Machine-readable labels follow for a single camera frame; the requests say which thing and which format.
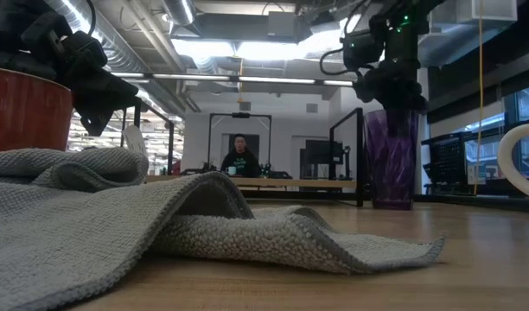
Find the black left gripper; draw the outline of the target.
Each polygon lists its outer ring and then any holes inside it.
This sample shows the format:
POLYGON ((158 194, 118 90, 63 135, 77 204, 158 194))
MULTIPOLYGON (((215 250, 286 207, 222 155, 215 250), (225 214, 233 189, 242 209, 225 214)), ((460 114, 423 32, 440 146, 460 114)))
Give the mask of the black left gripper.
POLYGON ((50 66, 56 80, 71 86, 73 106, 90 136, 100 136, 113 112, 140 103, 138 89, 102 67, 107 58, 101 44, 82 31, 73 32, 56 13, 39 16, 21 34, 28 51, 50 66))

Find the silver ventilation duct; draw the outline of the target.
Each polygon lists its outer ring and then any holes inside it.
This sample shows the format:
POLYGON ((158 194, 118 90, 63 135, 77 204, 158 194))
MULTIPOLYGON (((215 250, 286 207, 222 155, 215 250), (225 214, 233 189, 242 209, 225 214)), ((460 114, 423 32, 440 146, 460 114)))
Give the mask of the silver ventilation duct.
MULTIPOLYGON (((69 26, 76 31, 87 32, 91 26, 92 13, 86 0, 44 0, 59 14, 66 17, 69 26)), ((92 37, 97 39, 107 55, 106 69, 111 72, 146 73, 150 68, 131 48, 118 31, 96 11, 96 27, 92 37)), ((185 117, 186 107, 171 91, 155 80, 138 84, 164 111, 185 117)))

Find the person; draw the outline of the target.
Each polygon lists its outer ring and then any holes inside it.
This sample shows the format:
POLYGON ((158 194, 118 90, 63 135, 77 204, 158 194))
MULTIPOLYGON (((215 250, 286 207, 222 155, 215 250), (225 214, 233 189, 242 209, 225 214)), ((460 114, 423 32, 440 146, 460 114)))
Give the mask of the person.
POLYGON ((220 170, 228 173, 229 168, 235 168, 235 176, 245 178, 259 177, 261 169, 258 159, 248 149, 245 136, 242 134, 236 134, 233 143, 234 147, 224 158, 220 170))

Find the red mug white inside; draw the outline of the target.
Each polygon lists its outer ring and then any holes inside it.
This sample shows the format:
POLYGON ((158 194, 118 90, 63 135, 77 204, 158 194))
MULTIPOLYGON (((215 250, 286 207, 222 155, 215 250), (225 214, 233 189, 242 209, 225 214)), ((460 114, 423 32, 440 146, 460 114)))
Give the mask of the red mug white inside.
POLYGON ((0 151, 67 148, 73 95, 53 81, 0 68, 0 151))

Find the black monitor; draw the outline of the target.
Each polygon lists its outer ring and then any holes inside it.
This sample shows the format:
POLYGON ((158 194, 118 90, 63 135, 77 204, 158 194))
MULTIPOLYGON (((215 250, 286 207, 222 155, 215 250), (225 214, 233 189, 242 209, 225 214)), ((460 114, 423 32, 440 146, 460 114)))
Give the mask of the black monitor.
POLYGON ((330 166, 342 165, 344 148, 341 142, 334 142, 330 151, 330 141, 306 140, 300 149, 300 177, 303 179, 328 179, 330 166))

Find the orange mug white handle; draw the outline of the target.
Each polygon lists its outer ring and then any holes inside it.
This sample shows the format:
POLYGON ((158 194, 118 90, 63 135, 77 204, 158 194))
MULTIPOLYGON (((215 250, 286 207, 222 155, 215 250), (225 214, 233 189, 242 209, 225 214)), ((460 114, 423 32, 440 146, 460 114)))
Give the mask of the orange mug white handle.
POLYGON ((512 161, 514 145, 525 136, 529 136, 529 124, 522 124, 508 131, 500 140, 497 162, 507 180, 529 196, 529 180, 520 173, 512 161))

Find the white paper tag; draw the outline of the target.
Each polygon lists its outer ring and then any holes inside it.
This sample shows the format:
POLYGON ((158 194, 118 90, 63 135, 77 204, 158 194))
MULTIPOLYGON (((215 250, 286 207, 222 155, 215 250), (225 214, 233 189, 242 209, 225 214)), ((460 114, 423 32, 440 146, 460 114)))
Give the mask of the white paper tag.
POLYGON ((143 156, 147 156, 147 148, 142 131, 136 125, 130 125, 122 131, 127 149, 135 151, 143 156))

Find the long ceiling light strip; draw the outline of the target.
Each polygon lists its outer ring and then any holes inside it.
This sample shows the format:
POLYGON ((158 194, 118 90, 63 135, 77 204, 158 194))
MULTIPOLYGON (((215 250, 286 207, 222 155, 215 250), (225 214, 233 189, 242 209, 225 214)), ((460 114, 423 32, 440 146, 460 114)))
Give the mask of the long ceiling light strip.
POLYGON ((352 87, 350 80, 334 79, 296 79, 296 78, 274 78, 257 76, 237 76, 237 75, 203 75, 186 73, 112 73, 124 79, 150 80, 150 79, 170 79, 187 81, 208 81, 208 82, 234 82, 234 83, 268 83, 282 85, 300 86, 337 86, 352 87))

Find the grey knitted cloth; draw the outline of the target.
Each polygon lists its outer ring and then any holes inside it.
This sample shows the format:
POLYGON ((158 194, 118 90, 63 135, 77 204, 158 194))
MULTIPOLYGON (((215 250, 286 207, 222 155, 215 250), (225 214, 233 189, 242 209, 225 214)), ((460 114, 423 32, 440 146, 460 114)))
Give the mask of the grey knitted cloth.
POLYGON ((121 148, 0 152, 0 311, 100 295, 146 251, 365 274, 430 265, 444 245, 341 233, 303 206, 254 210, 222 173, 147 182, 148 166, 121 148))

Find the black mesh cart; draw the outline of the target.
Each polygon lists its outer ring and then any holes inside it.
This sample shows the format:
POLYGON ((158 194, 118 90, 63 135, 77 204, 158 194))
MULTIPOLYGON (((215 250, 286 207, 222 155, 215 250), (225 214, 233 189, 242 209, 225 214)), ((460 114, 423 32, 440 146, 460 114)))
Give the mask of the black mesh cart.
POLYGON ((429 150, 430 162, 423 165, 430 182, 425 185, 428 195, 471 195, 468 184, 466 142, 477 138, 469 131, 449 133, 423 140, 429 150))

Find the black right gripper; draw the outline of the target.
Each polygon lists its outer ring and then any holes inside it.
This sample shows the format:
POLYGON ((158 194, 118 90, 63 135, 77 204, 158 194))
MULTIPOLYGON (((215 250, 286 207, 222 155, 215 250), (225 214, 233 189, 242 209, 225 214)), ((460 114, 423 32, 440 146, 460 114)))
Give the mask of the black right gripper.
POLYGON ((386 111, 387 133, 390 137, 410 135, 410 111, 424 112, 427 99, 417 82, 418 60, 383 60, 364 75, 358 73, 353 82, 357 98, 363 103, 376 100, 386 111))

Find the black table frame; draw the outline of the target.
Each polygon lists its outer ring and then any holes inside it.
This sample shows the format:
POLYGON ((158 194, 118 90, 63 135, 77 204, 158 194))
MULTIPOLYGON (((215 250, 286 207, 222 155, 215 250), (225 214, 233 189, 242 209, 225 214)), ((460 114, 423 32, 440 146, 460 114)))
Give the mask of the black table frame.
MULTIPOLYGON (((313 192, 285 192, 242 190, 247 199, 259 200, 336 200, 355 201, 363 203, 371 199, 369 194, 359 197, 353 193, 313 193, 313 192)), ((442 203, 459 206, 476 206, 488 209, 505 210, 511 212, 529 213, 529 199, 494 197, 494 196, 459 196, 459 195, 425 195, 416 194, 415 202, 442 203)))

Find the purple plastic tumbler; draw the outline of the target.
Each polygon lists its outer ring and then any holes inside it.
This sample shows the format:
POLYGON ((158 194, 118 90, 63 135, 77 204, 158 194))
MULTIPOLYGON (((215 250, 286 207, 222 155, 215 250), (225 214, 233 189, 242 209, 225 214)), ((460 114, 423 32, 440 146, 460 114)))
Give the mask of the purple plastic tumbler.
POLYGON ((419 115, 410 112, 410 135, 404 137, 388 136, 386 110, 371 111, 364 116, 367 173, 376 209, 412 209, 419 115))

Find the black rig frame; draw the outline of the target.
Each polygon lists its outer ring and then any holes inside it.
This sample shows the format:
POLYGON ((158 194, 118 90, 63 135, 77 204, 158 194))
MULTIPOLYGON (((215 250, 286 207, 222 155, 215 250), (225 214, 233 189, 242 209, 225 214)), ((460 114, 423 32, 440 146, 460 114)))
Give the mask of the black rig frame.
POLYGON ((263 115, 263 114, 250 114, 248 112, 232 112, 232 113, 210 113, 208 118, 208 132, 207 132, 207 164, 210 164, 211 162, 211 146, 212 146, 212 131, 214 128, 213 124, 213 118, 216 116, 220 117, 232 117, 232 118, 261 118, 265 117, 269 121, 269 125, 267 127, 267 130, 269 132, 268 136, 268 155, 267 155, 267 163, 270 164, 271 162, 271 134, 272 134, 272 115, 263 115))

